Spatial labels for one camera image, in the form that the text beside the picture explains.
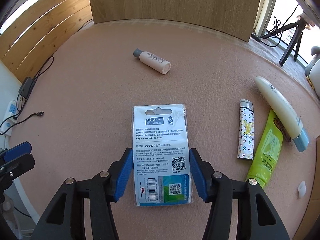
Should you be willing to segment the white blister card package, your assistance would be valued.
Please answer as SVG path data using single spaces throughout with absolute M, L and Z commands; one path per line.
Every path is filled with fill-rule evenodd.
M 193 201 L 183 104 L 133 107 L 132 146 L 137 206 Z

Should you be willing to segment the patterned white lighter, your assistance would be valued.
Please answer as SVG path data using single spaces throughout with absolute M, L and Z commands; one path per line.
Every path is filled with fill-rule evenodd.
M 240 100 L 239 142 L 237 158 L 252 160 L 254 153 L 254 108 L 246 99 Z

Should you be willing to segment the green tube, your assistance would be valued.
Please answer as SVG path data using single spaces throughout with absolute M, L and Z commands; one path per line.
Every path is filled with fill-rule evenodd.
M 263 135 L 247 174 L 247 180 L 255 179 L 262 188 L 270 181 L 281 152 L 283 133 L 279 124 L 278 117 L 273 110 L 270 110 Z

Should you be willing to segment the cream tube blue cap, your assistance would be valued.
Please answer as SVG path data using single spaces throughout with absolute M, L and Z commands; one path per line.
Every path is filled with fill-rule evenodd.
M 283 124 L 297 150 L 299 152 L 305 151 L 308 148 L 310 140 L 301 118 L 291 104 L 283 94 L 264 77 L 257 76 L 254 78 L 254 82 Z

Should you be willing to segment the small peach bottle grey cap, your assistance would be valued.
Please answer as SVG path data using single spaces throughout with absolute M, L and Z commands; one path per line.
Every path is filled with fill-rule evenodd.
M 134 57 L 138 58 L 142 63 L 151 67 L 161 74 L 167 74 L 171 69 L 171 63 L 151 52 L 135 49 L 133 52 Z

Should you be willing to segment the white power strip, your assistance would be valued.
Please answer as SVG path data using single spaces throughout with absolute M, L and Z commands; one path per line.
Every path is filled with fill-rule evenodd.
M 17 115 L 16 101 L 12 100 L 9 102 L 3 121 L 1 122 L 1 135 L 11 136 L 11 128 L 17 123 Z

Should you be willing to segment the black power adapter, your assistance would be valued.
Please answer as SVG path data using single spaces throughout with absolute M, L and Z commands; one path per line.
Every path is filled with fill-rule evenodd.
M 35 81 L 31 77 L 26 77 L 18 93 L 20 94 L 21 97 L 27 99 L 31 94 L 34 86 L 35 86 Z

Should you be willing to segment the wooden slat headboard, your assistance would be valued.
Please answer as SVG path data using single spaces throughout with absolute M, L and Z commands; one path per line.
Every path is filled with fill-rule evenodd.
M 23 81 L 90 20 L 89 0 L 18 0 L 2 25 L 1 62 Z

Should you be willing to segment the front grey penguin plush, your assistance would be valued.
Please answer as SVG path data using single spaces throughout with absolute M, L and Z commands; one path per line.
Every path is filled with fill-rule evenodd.
M 311 86 L 313 90 L 315 90 L 315 87 L 310 79 L 310 72 L 313 68 L 313 66 L 319 61 L 319 47 L 318 46 L 313 46 L 311 48 L 311 56 L 313 56 L 313 59 L 311 62 L 306 66 L 305 68 L 305 75 L 306 75 L 306 80 Z

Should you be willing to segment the light wood board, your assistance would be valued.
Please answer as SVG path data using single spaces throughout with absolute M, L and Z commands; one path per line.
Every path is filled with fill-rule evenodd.
M 185 22 L 248 41 L 260 0 L 90 0 L 95 23 L 157 19 Z

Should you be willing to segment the black tripod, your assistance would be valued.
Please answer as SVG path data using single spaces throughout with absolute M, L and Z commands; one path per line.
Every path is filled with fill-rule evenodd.
M 283 33 L 285 31 L 288 31 L 290 29 L 295 28 L 295 32 L 293 33 L 292 38 L 291 38 L 289 44 L 287 45 L 287 48 L 285 49 L 285 52 L 283 53 L 282 57 L 279 60 L 280 66 L 283 66 L 284 63 L 289 58 L 289 56 L 291 55 L 291 52 L 293 51 L 294 48 L 295 48 L 295 53 L 294 53 L 293 59 L 295 62 L 297 61 L 299 49 L 300 49 L 300 44 L 301 44 L 301 40 L 302 40 L 302 36 L 303 36 L 303 30 L 306 28 L 306 26 L 307 26 L 306 20 L 303 17 L 300 17 L 295 23 L 286 24 L 283 27 L 276 29 L 274 32 L 268 33 L 268 34 L 263 35 L 262 37 L 259 37 L 259 38 L 260 38 L 260 40 L 262 40 L 262 39 L 267 39 L 272 36 L 276 36 L 276 35 L 280 34 L 280 38 L 279 38 L 279 42 L 278 42 L 278 45 L 279 45 Z

